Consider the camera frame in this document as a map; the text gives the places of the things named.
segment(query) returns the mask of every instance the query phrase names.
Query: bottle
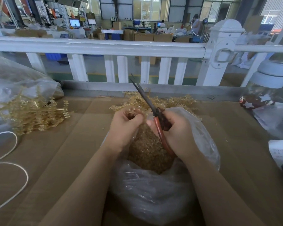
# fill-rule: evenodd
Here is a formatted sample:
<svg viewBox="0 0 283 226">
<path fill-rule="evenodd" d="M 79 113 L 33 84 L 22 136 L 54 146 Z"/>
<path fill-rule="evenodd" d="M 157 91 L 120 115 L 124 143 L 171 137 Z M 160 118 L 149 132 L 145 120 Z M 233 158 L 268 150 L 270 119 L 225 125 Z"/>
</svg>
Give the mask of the bottle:
<svg viewBox="0 0 283 226">
<path fill-rule="evenodd" d="M 240 106 L 249 110 L 273 105 L 277 90 L 283 87 L 283 62 L 264 60 L 252 75 L 242 96 Z"/>
</svg>

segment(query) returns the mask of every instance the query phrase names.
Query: person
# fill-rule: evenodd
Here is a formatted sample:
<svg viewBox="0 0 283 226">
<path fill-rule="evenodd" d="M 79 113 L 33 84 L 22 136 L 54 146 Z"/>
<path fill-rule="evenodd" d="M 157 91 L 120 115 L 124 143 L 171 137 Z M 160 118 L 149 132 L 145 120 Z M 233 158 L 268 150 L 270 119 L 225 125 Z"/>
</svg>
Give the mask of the person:
<svg viewBox="0 0 283 226">
<path fill-rule="evenodd" d="M 198 35 L 200 29 L 200 20 L 198 14 L 195 14 L 191 21 L 192 32 Z"/>
<path fill-rule="evenodd" d="M 76 180 L 47 213 L 39 226 L 100 226 L 110 174 L 114 162 L 128 146 L 138 127 L 141 114 L 128 118 L 128 108 L 114 114 L 108 135 Z M 189 121 L 171 111 L 164 112 L 172 123 L 166 140 L 185 163 L 207 226 L 263 226 L 213 164 L 199 151 Z M 146 121 L 158 135 L 154 121 Z"/>
<path fill-rule="evenodd" d="M 166 27 L 166 24 L 164 23 L 164 20 L 161 21 L 161 25 L 160 25 L 160 28 L 165 28 Z"/>
</svg>

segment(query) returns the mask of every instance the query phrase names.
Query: white railing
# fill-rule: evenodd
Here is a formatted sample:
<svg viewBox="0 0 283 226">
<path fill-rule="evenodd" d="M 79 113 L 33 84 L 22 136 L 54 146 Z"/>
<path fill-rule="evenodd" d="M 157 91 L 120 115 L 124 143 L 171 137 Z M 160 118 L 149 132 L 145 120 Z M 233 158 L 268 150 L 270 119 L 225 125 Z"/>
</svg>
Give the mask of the white railing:
<svg viewBox="0 0 283 226">
<path fill-rule="evenodd" d="M 168 84 L 171 60 L 178 57 L 175 85 L 182 85 L 188 58 L 203 59 L 196 85 L 218 86 L 234 51 L 253 51 L 260 55 L 250 68 L 247 83 L 255 67 L 264 60 L 267 52 L 283 52 L 279 45 L 236 45 L 237 38 L 244 32 L 236 20 L 223 20 L 211 27 L 206 44 L 166 43 L 141 41 L 111 41 L 83 39 L 52 39 L 26 37 L 0 37 L 0 52 L 25 52 L 32 67 L 46 74 L 39 53 L 67 54 L 73 79 L 88 81 L 84 54 L 104 55 L 107 82 L 115 82 L 113 56 L 117 56 L 120 83 L 128 83 L 127 56 L 141 56 L 141 83 L 149 83 L 150 56 L 162 57 L 158 77 L 159 84 Z"/>
</svg>

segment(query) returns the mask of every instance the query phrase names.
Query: scissors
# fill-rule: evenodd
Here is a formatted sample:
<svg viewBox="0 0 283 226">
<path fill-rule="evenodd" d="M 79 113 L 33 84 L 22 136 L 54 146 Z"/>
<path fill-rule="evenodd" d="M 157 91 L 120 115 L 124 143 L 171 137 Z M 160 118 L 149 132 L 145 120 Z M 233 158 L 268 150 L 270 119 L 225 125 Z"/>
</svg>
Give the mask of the scissors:
<svg viewBox="0 0 283 226">
<path fill-rule="evenodd" d="M 140 93 L 140 95 L 143 97 L 143 99 L 147 102 L 147 104 L 149 105 L 149 107 L 152 110 L 153 116 L 154 116 L 154 123 L 159 135 L 159 138 L 161 140 L 162 146 L 163 148 L 167 151 L 167 153 L 171 156 L 171 157 L 176 157 L 174 151 L 170 148 L 169 144 L 166 141 L 166 137 L 164 136 L 163 131 L 169 131 L 170 128 L 172 127 L 172 124 L 168 121 L 168 119 L 165 117 L 165 115 L 162 113 L 160 108 L 156 108 L 151 100 L 147 97 L 146 93 L 144 92 L 144 90 L 142 89 L 142 87 L 136 82 L 136 80 L 134 79 L 134 81 L 132 79 L 130 79 L 131 82 L 133 83 L 133 85 L 135 86 L 135 88 L 137 89 L 137 91 Z"/>
</svg>

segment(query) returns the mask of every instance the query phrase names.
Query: white cable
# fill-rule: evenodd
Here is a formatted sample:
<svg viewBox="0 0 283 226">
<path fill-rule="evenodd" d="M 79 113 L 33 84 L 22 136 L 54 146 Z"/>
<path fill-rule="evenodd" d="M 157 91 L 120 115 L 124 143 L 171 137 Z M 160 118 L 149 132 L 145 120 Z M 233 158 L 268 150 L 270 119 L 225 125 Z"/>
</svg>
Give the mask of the white cable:
<svg viewBox="0 0 283 226">
<path fill-rule="evenodd" d="M 15 133 L 10 132 L 10 131 L 0 132 L 0 134 L 3 134 L 3 133 L 12 133 L 16 137 L 16 143 L 15 143 L 15 146 L 8 153 L 6 153 L 4 156 L 0 157 L 0 160 L 3 159 L 5 156 L 7 156 L 9 153 L 11 153 L 16 148 L 17 143 L 18 143 L 18 137 Z M 0 205 L 0 208 L 2 208 L 4 205 L 6 205 L 8 202 L 10 202 L 12 199 L 14 199 L 19 193 L 21 193 L 25 189 L 25 187 L 27 186 L 29 177 L 28 177 L 27 171 L 18 164 L 11 163 L 11 162 L 0 162 L 0 164 L 9 164 L 9 165 L 14 165 L 16 167 L 19 167 L 21 170 L 24 171 L 24 173 L 26 175 L 26 182 L 25 182 L 24 186 L 16 194 L 14 194 L 11 198 L 9 198 L 6 202 L 4 202 L 2 205 Z"/>
</svg>

